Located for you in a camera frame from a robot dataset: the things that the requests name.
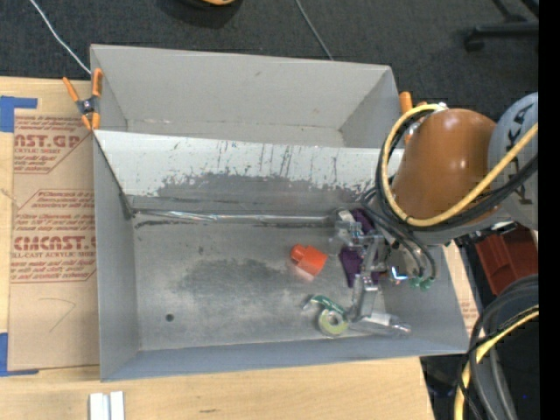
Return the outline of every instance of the purple object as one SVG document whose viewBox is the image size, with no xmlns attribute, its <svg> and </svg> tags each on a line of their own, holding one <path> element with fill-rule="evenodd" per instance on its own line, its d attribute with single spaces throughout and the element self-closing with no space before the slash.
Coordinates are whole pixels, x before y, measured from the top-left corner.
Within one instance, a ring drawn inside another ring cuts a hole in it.
<svg viewBox="0 0 560 420">
<path fill-rule="evenodd" d="M 343 248 L 339 253 L 339 259 L 346 273 L 348 287 L 354 287 L 354 280 L 360 274 L 360 265 L 363 261 L 358 252 L 350 248 Z"/>
<path fill-rule="evenodd" d="M 361 231 L 364 233 L 364 235 L 367 235 L 371 230 L 374 229 L 373 222 L 364 214 L 362 210 L 353 210 L 352 216 L 356 221 L 361 223 Z M 363 258 L 356 250 L 344 247 L 339 253 L 339 259 L 342 263 L 342 268 L 344 268 L 344 272 L 346 273 L 346 281 L 348 282 L 348 287 L 353 288 L 356 276 L 361 273 L 360 266 L 363 262 Z M 379 272 L 372 272 L 371 277 L 376 284 L 379 282 Z"/>
<path fill-rule="evenodd" d="M 356 208 L 352 211 L 353 218 L 361 223 L 361 231 L 364 235 L 367 235 L 371 230 L 374 229 L 374 223 L 365 215 L 363 210 Z"/>
</svg>

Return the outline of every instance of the blue tape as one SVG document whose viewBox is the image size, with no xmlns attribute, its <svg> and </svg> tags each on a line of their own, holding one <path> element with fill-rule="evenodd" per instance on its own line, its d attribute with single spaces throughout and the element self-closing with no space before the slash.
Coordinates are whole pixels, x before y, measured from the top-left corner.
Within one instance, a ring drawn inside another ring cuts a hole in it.
<svg viewBox="0 0 560 420">
<path fill-rule="evenodd" d="M 0 332 L 0 377 L 13 375 L 33 375 L 37 370 L 8 372 L 8 333 Z"/>
<path fill-rule="evenodd" d="M 17 98 L 0 96 L 0 132 L 14 131 L 14 113 L 16 109 L 36 109 L 37 98 Z"/>
</svg>

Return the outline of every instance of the green object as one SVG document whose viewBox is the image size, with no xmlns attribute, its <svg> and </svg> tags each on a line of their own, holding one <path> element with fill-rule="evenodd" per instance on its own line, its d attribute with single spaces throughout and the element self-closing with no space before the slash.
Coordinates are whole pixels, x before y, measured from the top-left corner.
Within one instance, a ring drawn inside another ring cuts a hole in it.
<svg viewBox="0 0 560 420">
<path fill-rule="evenodd" d="M 318 328 L 326 336 L 340 336 L 348 328 L 348 319 L 342 306 L 325 296 L 312 297 L 309 303 L 323 305 L 318 315 Z"/>
<path fill-rule="evenodd" d="M 422 291 L 427 291 L 429 288 L 431 288 L 431 285 L 434 283 L 434 281 L 431 278 L 426 278 L 425 280 L 423 280 L 420 283 L 420 289 Z"/>
<path fill-rule="evenodd" d="M 420 286 L 421 282 L 422 282 L 422 278 L 420 278 L 419 276 L 409 278 L 409 284 L 413 288 L 417 288 L 418 286 Z"/>
</svg>

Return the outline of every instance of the orange object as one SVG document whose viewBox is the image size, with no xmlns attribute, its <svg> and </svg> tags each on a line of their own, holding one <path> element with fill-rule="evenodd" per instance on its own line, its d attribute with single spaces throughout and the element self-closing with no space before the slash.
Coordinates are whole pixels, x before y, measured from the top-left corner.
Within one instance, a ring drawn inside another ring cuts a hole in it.
<svg viewBox="0 0 560 420">
<path fill-rule="evenodd" d="M 412 95 L 410 92 L 401 92 L 399 94 L 399 102 L 401 103 L 401 113 L 406 114 L 412 109 Z"/>
<path fill-rule="evenodd" d="M 475 244 L 486 280 L 499 296 L 515 280 L 538 274 L 539 255 L 531 231 L 523 226 L 493 234 Z"/>
<path fill-rule="evenodd" d="M 495 125 L 488 117 L 462 108 L 425 117 L 406 143 L 391 186 L 402 210 L 428 219 L 468 194 L 487 174 Z"/>
<path fill-rule="evenodd" d="M 304 247 L 301 244 L 296 244 L 291 248 L 290 257 L 301 270 L 315 277 L 323 270 L 328 255 L 313 246 Z"/>
</svg>

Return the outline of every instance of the yellow cable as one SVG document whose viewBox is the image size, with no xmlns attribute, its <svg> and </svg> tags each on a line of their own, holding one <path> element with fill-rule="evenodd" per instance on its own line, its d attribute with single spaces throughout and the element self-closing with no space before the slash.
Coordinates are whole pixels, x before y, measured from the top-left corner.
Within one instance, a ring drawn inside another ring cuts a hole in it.
<svg viewBox="0 0 560 420">
<path fill-rule="evenodd" d="M 539 305 L 535 305 L 531 308 L 529 308 L 526 311 L 532 310 L 533 308 L 538 308 Z M 519 319 L 517 322 L 515 322 L 513 325 L 511 325 L 510 327 L 506 328 L 503 332 L 501 332 L 500 334 L 496 335 L 495 338 L 490 339 L 489 341 L 483 343 L 480 345 L 480 347 L 478 347 L 476 349 L 476 362 L 477 364 L 479 362 L 482 361 L 482 358 L 484 358 L 486 356 L 486 354 L 488 353 L 488 351 L 496 345 L 497 342 L 499 342 L 504 336 L 506 336 L 507 334 L 510 334 L 513 330 L 515 330 L 516 328 L 518 328 L 519 326 L 526 324 L 527 322 L 529 322 L 531 319 L 536 318 L 539 315 L 539 311 L 538 309 L 536 311 L 531 312 L 529 315 Z M 471 366 L 470 363 L 467 362 L 465 364 L 465 368 L 463 369 L 463 373 L 461 374 L 461 379 L 463 380 L 463 385 L 468 388 L 469 387 L 469 382 L 471 380 Z M 461 389 L 458 388 L 457 389 L 457 393 L 455 396 L 455 420 L 463 420 L 463 408 L 465 406 L 465 396 L 463 395 L 463 392 L 461 392 Z"/>
<path fill-rule="evenodd" d="M 536 122 L 526 133 L 525 135 L 517 142 L 511 150 L 507 152 L 507 154 L 496 164 L 496 166 L 457 204 L 446 210 L 445 212 L 432 216 L 431 218 L 427 218 L 424 220 L 413 218 L 408 216 L 396 203 L 395 197 L 391 192 L 390 183 L 389 183 L 389 174 L 388 174 L 388 162 L 389 162 L 389 146 L 393 142 L 393 139 L 396 135 L 396 132 L 401 127 L 401 125 L 408 120 L 414 114 L 424 111 L 424 110 L 434 110 L 439 111 L 444 109 L 442 106 L 438 104 L 426 104 L 423 106 L 417 106 L 412 110 L 408 111 L 406 114 L 399 118 L 393 129 L 389 132 L 387 137 L 387 141 L 383 147 L 382 156 L 381 156 L 381 184 L 383 186 L 383 190 L 387 197 L 387 201 L 393 211 L 398 215 L 401 220 L 407 222 L 411 226 L 416 227 L 429 227 L 439 224 L 440 222 L 446 221 L 455 214 L 458 214 L 463 208 L 465 208 L 468 204 L 473 202 L 473 200 L 479 196 L 485 188 L 487 188 L 492 181 L 500 174 L 506 166 L 519 154 L 519 152 L 525 147 L 526 144 L 530 142 L 530 140 L 536 135 L 539 129 L 539 123 Z"/>
</svg>

